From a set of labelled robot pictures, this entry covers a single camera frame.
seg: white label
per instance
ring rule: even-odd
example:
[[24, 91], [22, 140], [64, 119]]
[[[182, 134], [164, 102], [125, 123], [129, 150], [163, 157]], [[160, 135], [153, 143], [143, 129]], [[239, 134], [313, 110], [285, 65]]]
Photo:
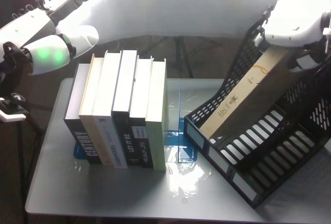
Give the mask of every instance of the white label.
[[233, 177], [233, 182], [251, 201], [254, 200], [256, 192], [237, 173]]
[[132, 127], [133, 137], [135, 139], [147, 139], [146, 127]]
[[201, 135], [198, 134], [198, 132], [195, 131], [190, 124], [187, 124], [187, 134], [190, 135], [192, 139], [194, 139], [200, 148], [203, 148], [203, 137], [201, 137]]
[[219, 156], [214, 149], [210, 146], [209, 147], [209, 152], [208, 152], [208, 156], [209, 158], [211, 158], [217, 165], [219, 168], [221, 168], [225, 173], [228, 171], [228, 163], [225, 162], [225, 160]]

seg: book spine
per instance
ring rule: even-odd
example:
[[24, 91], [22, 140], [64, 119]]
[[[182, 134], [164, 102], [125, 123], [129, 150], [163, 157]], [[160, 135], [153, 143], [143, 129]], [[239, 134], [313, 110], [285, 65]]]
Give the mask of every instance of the book spine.
[[74, 139], [83, 149], [87, 161], [92, 165], [100, 165], [101, 160], [95, 150], [91, 139], [89, 138], [83, 123], [80, 119], [64, 120]]
[[153, 168], [153, 160], [151, 149], [149, 147], [145, 119], [131, 118], [130, 120], [133, 140], [135, 143], [139, 144], [139, 151], [142, 157], [141, 165], [145, 168]]
[[139, 152], [139, 145], [133, 140], [133, 134], [129, 121], [128, 112], [112, 112], [112, 118], [116, 126], [119, 140], [129, 166], [141, 165], [141, 154]]
[[116, 134], [116, 129], [110, 116], [94, 116], [94, 118], [94, 121], [102, 136], [102, 141], [107, 147], [113, 161], [114, 167], [123, 169], [128, 168], [121, 142]]

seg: bookend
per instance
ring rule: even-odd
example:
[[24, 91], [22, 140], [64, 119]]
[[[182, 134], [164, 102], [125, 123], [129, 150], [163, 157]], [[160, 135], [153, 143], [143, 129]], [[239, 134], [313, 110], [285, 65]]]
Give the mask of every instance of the bookend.
[[253, 208], [301, 168], [331, 137], [331, 66], [308, 72], [246, 132], [207, 140], [199, 128], [261, 52], [252, 39], [263, 20], [247, 32], [218, 92], [185, 116], [184, 134]]

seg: white tabletop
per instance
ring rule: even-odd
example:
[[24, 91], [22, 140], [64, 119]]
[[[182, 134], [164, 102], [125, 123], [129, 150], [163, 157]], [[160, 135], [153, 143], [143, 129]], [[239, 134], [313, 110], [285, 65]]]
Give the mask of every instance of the white tabletop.
[[[33, 214], [329, 223], [331, 160], [323, 149], [256, 210], [198, 153], [191, 164], [167, 162], [167, 172], [112, 169], [74, 159], [75, 140], [63, 122], [72, 79], [59, 89], [25, 209]], [[210, 98], [222, 80], [168, 79], [170, 126]]]

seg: black book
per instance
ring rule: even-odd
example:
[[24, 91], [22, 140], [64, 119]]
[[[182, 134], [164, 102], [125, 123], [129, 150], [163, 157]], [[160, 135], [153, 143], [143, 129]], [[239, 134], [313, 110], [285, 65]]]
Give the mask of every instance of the black book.
[[151, 149], [146, 132], [146, 114], [153, 59], [138, 59], [130, 109], [130, 123], [135, 143], [139, 144], [142, 167], [153, 168]]
[[123, 51], [112, 109], [112, 118], [129, 166], [140, 165], [142, 159], [139, 144], [133, 139], [129, 118], [136, 63], [136, 51]]
[[87, 161], [93, 165], [100, 165], [101, 160], [97, 154], [78, 113], [81, 106], [85, 83], [89, 71], [89, 64], [78, 64], [70, 91], [64, 122], [69, 128], [74, 139], [84, 151]]

